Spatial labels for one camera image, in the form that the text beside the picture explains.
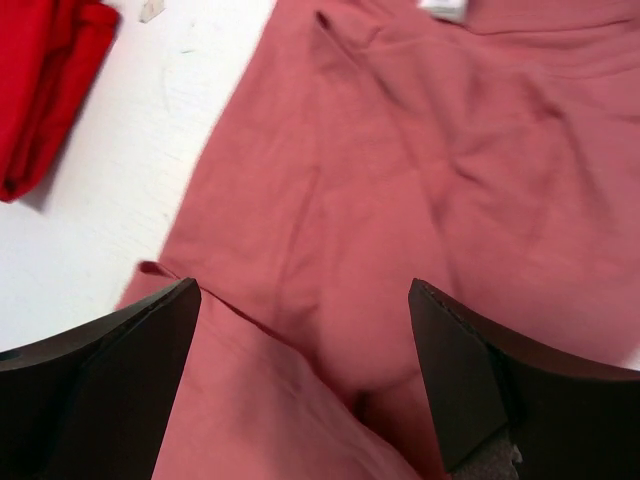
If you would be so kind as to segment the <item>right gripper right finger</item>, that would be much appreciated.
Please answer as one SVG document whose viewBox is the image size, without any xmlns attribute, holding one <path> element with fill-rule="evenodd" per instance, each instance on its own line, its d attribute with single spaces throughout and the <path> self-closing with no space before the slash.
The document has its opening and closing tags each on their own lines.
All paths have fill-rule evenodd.
<svg viewBox="0 0 640 480">
<path fill-rule="evenodd" d="M 421 374 L 454 479 L 635 479 L 639 375 L 483 317 L 422 280 L 409 291 Z"/>
</svg>

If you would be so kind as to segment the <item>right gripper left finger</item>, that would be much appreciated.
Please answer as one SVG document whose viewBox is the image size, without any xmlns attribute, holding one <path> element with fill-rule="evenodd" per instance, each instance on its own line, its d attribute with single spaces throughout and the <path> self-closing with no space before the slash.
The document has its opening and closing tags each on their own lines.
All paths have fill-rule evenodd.
<svg viewBox="0 0 640 480">
<path fill-rule="evenodd" d="M 186 278 L 2 352 L 2 478 L 151 478 L 200 304 Z"/>
</svg>

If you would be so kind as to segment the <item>pink t-shirt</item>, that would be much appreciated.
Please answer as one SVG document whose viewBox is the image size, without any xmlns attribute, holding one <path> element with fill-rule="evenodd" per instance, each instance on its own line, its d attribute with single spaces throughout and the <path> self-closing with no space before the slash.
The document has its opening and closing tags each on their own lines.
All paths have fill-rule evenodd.
<svg viewBox="0 0 640 480">
<path fill-rule="evenodd" d="M 444 478 L 414 279 L 574 354 L 638 349 L 638 3 L 278 2 L 124 301 L 182 277 L 155 478 Z"/>
</svg>

